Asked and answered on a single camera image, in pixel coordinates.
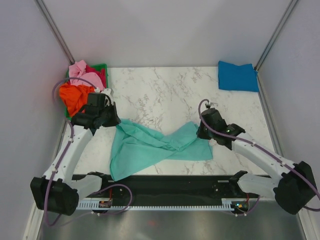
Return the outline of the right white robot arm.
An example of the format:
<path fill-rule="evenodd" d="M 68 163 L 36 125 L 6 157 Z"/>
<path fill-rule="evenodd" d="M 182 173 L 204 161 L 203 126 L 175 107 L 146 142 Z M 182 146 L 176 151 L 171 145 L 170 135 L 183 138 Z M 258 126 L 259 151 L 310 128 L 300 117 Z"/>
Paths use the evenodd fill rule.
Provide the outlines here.
<path fill-rule="evenodd" d="M 306 209 L 313 197 L 319 197 L 312 169 L 306 162 L 295 163 L 261 146 L 242 127 L 227 124 L 215 108 L 200 112 L 199 117 L 197 136 L 200 139 L 215 140 L 244 156 L 268 175 L 237 172 L 229 180 L 229 191 L 233 196 L 250 193 L 273 199 L 292 215 Z"/>

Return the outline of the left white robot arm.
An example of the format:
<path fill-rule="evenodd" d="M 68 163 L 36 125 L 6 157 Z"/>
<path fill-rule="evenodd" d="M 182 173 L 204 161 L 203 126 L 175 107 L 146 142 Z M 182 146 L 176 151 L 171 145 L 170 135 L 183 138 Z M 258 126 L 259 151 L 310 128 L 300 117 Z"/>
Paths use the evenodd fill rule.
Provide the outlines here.
<path fill-rule="evenodd" d="M 79 180 L 73 175 L 80 157 L 100 127 L 115 127 L 121 120 L 117 114 L 112 90 L 91 92 L 87 103 L 69 121 L 71 133 L 55 160 L 42 177 L 34 177 L 30 188 L 38 209 L 70 216 L 79 201 L 95 193 L 99 197 L 110 191 L 102 174 L 90 172 Z"/>

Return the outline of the teal t shirt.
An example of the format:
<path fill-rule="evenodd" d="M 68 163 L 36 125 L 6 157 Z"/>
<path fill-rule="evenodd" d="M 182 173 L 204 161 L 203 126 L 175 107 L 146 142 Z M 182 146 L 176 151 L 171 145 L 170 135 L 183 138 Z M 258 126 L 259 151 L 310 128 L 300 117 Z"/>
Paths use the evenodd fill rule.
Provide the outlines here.
<path fill-rule="evenodd" d="M 208 161 L 209 141 L 197 137 L 198 125 L 189 121 L 171 134 L 122 119 L 110 152 L 109 170 L 114 181 L 127 178 L 163 160 Z"/>

